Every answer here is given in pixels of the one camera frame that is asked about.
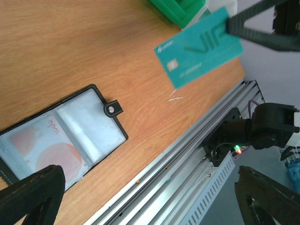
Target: green led light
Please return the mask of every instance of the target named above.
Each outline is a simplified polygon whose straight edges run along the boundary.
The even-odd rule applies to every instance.
[[[238,149],[240,149],[240,146],[239,146],[239,145],[236,145],[236,146],[234,146],[234,149],[235,149],[235,150],[238,150]]]

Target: card holder wallet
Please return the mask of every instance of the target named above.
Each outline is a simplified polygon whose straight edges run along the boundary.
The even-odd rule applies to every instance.
[[[11,185],[48,165],[61,165],[66,190],[123,144],[128,135],[94,84],[0,131],[0,175]]]

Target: screw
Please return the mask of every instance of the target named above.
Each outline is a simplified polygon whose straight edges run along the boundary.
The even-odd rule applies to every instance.
[[[113,108],[112,106],[110,106],[110,107],[108,107],[108,111],[109,111],[110,113],[113,113],[113,112],[114,112],[114,108]]]
[[[300,31],[300,21],[296,23],[296,30]]]

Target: blue cloth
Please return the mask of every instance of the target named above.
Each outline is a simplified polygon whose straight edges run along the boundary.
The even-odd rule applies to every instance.
[[[293,181],[293,189],[300,194],[300,160],[294,160],[286,165],[289,177]]]

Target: teal card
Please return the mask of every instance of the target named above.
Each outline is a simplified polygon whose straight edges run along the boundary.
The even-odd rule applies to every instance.
[[[240,39],[226,33],[228,18],[221,8],[155,48],[176,89],[243,53]]]

